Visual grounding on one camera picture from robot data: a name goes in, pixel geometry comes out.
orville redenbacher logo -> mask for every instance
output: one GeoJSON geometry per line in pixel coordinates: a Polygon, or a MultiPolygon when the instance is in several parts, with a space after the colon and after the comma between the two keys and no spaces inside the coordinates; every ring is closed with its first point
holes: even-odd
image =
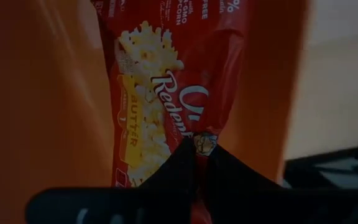
{"type": "Polygon", "coordinates": [[[171,71],[167,71],[166,74],[168,76],[165,77],[152,77],[152,83],[156,84],[154,88],[155,94],[160,98],[167,112],[169,112],[170,117],[174,120],[175,125],[177,126],[180,134],[182,136],[192,136],[193,132],[186,130],[186,126],[183,122],[183,119],[179,112],[183,111],[184,107],[186,110],[192,112],[192,114],[187,115],[187,118],[192,121],[198,121],[200,119],[201,114],[203,113],[203,106],[193,106],[187,102],[185,102],[185,96],[190,93],[201,93],[208,96],[208,90],[200,85],[192,85],[187,86],[180,90],[179,92],[179,101],[180,106],[176,106],[172,103],[172,97],[177,97],[175,94],[178,89],[178,83],[173,76],[171,71]]]}

black object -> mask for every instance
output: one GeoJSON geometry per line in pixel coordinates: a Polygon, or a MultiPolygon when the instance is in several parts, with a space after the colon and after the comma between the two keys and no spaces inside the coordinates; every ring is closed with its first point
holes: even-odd
{"type": "Polygon", "coordinates": [[[201,197],[213,223],[358,224],[358,190],[283,189],[220,146],[208,157],[203,180],[195,175],[195,161],[193,141],[184,139],[139,188],[48,190],[29,202],[26,220],[189,223],[190,204],[201,197]]]}
{"type": "Polygon", "coordinates": [[[341,179],[345,181],[346,177],[358,176],[358,147],[289,160],[286,162],[284,179],[297,189],[346,187],[346,183],[338,185],[323,174],[330,174],[330,177],[341,175],[341,179]]]}

orange surface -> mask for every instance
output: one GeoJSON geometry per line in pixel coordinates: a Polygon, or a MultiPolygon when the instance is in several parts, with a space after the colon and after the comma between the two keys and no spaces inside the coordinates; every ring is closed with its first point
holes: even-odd
{"type": "Polygon", "coordinates": [[[255,1],[244,75],[220,144],[280,181],[308,0],[255,1]]]}
{"type": "MultiPolygon", "coordinates": [[[[220,141],[274,179],[306,3],[257,2],[246,75],[220,141]]],[[[0,223],[23,223],[26,201],[43,189],[108,186],[112,132],[88,0],[0,2],[0,223]]]]}

white surface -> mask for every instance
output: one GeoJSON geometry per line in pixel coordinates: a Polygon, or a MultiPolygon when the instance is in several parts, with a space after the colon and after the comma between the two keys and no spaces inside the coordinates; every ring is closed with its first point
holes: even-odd
{"type": "Polygon", "coordinates": [[[313,3],[286,159],[358,146],[358,1],[313,3]]]}

microwave popcorn package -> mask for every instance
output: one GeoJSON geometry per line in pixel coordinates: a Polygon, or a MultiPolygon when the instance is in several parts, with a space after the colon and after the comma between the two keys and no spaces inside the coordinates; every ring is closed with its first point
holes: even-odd
{"type": "Polygon", "coordinates": [[[113,185],[139,186],[193,133],[208,155],[241,74],[246,0],[92,3],[111,88],[113,185]]]}

